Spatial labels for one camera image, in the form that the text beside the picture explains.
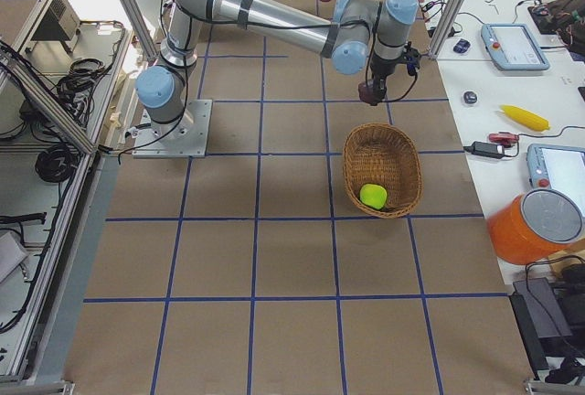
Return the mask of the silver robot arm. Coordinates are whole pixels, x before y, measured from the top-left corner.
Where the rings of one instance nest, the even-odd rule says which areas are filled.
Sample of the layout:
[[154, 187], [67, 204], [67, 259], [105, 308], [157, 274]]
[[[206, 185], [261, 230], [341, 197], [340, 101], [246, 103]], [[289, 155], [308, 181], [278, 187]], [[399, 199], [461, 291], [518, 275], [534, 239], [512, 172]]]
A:
[[197, 63], [201, 27], [233, 25], [275, 37], [330, 59], [341, 74], [366, 73], [361, 101], [376, 105], [387, 96], [387, 78], [399, 65], [418, 75], [420, 53], [409, 41], [418, 0], [336, 0], [325, 20], [273, 0], [175, 0], [171, 25], [157, 62], [135, 82], [138, 99], [160, 142], [183, 138], [194, 124], [186, 86]]

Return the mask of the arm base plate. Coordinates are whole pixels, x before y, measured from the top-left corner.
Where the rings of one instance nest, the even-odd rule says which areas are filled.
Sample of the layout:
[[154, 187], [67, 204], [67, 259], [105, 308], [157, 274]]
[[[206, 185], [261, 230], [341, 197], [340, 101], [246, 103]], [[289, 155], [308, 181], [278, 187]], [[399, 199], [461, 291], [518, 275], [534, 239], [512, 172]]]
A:
[[206, 155], [207, 136], [213, 101], [189, 99], [184, 118], [174, 128], [173, 123], [153, 123], [146, 109], [142, 121], [148, 128], [138, 131], [132, 155], [135, 158], [201, 158]]

